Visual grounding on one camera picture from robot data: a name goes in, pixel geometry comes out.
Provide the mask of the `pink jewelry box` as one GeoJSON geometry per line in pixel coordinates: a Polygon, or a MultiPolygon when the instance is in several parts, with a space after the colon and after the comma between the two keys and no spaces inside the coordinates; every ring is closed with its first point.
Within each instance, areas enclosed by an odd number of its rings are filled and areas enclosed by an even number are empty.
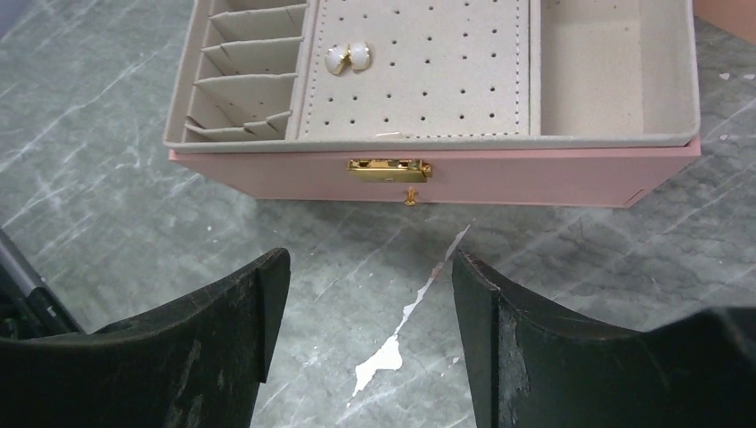
{"type": "Polygon", "coordinates": [[[699,129],[688,1],[198,1],[164,144],[259,199],[628,207],[699,129]]]}

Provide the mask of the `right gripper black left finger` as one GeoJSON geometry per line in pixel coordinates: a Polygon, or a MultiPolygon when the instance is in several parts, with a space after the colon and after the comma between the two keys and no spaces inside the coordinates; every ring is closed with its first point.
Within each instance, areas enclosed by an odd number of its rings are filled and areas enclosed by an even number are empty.
{"type": "Polygon", "coordinates": [[[275,248],[94,333],[2,339],[2,426],[249,426],[290,279],[275,248]]]}

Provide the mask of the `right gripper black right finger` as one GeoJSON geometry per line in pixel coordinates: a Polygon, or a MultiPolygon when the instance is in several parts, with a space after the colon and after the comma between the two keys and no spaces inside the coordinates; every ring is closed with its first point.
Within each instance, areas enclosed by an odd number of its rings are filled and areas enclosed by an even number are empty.
{"type": "Polygon", "coordinates": [[[479,427],[752,427],[755,310],[647,332],[568,309],[465,251],[452,285],[479,427]]]}

